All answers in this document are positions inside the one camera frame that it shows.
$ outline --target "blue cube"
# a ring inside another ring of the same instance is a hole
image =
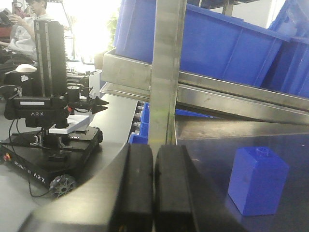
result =
[[[268,147],[237,149],[228,194],[244,216],[275,214],[289,166]]]

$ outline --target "metal rack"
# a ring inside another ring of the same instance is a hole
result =
[[[150,104],[149,144],[174,144],[176,104],[224,118],[309,125],[309,100],[179,70],[185,0],[157,0],[153,63],[105,54],[103,92]]]

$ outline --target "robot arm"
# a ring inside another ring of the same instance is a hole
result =
[[[95,99],[79,99],[79,95],[72,97],[70,91],[60,97],[22,97],[16,86],[1,86],[0,94],[7,99],[4,112],[6,119],[25,118],[26,127],[42,127],[46,130],[54,124],[56,128],[66,128],[67,118],[74,108],[85,109],[95,114],[107,109],[104,105],[108,104],[98,97]]]

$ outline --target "white shirt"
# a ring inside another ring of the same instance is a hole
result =
[[[26,17],[24,20],[34,29],[34,20],[52,20],[52,17],[48,14],[45,14],[34,18]],[[11,52],[23,54],[31,57],[34,60],[37,60],[35,41],[32,40],[30,34],[22,26],[17,27],[15,36],[11,39],[11,42],[6,49]]]

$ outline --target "arx logo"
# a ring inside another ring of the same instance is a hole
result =
[[[44,116],[44,112],[32,112],[31,116]]]

